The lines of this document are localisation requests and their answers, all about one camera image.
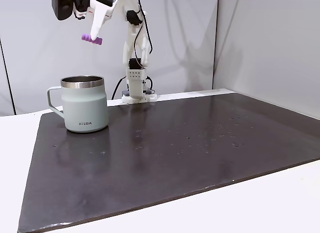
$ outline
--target white table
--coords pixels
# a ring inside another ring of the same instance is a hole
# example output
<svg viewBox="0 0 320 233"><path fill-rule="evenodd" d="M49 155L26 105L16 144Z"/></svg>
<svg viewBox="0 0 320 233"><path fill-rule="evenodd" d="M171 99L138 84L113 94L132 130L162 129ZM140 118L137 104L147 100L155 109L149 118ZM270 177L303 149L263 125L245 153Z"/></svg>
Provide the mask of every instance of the white table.
<svg viewBox="0 0 320 233"><path fill-rule="evenodd" d="M232 94L226 89L162 95L159 101ZM109 106L121 100L108 101ZM0 117L2 233L16 233L40 112ZM55 233L318 233L320 161L54 231Z"/></svg>

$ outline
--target stainless steel rim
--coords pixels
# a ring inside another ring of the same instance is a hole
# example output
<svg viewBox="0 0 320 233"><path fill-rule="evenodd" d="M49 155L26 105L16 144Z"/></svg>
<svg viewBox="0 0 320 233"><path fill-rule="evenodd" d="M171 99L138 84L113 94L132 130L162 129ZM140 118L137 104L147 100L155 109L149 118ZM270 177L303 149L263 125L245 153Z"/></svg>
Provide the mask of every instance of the stainless steel rim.
<svg viewBox="0 0 320 233"><path fill-rule="evenodd" d="M104 84L105 84L104 78L96 75L70 76L70 77L61 79L61 86L64 88L71 88L71 89L100 87L100 86L103 86Z"/></svg>

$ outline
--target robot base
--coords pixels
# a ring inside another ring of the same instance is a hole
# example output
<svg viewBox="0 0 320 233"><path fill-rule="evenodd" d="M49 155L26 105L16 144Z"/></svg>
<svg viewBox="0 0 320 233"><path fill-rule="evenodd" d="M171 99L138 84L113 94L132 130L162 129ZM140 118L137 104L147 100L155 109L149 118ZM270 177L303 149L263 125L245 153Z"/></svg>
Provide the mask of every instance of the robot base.
<svg viewBox="0 0 320 233"><path fill-rule="evenodd" d="M137 104L137 103L145 103L145 102L156 102L158 96L156 94L147 94L142 99L134 99L131 96L122 96L122 102L126 104Z"/></svg>

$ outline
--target white wall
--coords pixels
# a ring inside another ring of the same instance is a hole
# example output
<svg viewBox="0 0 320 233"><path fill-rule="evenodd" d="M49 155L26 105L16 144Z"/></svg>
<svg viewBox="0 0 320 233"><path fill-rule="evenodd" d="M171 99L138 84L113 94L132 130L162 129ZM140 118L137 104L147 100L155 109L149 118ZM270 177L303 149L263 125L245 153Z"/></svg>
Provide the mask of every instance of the white wall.
<svg viewBox="0 0 320 233"><path fill-rule="evenodd" d="M141 0L154 51L148 75L158 94L212 88L218 0ZM125 76L128 25L117 8L100 33L102 46L82 41L90 19L58 21L51 0L0 0L0 33L18 114L47 109L46 90L72 75L105 77L108 99ZM121 91L126 89L122 83ZM61 105L60 95L53 99Z"/></svg>
<svg viewBox="0 0 320 233"><path fill-rule="evenodd" d="M14 115L2 51L0 48L0 117Z"/></svg>
<svg viewBox="0 0 320 233"><path fill-rule="evenodd" d="M320 0L236 3L219 0L214 88L320 118Z"/></svg>

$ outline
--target black motor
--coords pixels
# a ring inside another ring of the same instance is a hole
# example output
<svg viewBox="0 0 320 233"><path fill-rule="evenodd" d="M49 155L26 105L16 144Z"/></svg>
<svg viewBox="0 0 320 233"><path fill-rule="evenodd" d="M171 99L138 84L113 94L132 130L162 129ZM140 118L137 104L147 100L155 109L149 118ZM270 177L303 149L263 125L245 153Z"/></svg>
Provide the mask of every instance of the black motor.
<svg viewBox="0 0 320 233"><path fill-rule="evenodd" d="M52 8L59 21L68 19L73 12L74 0L51 0Z"/></svg>

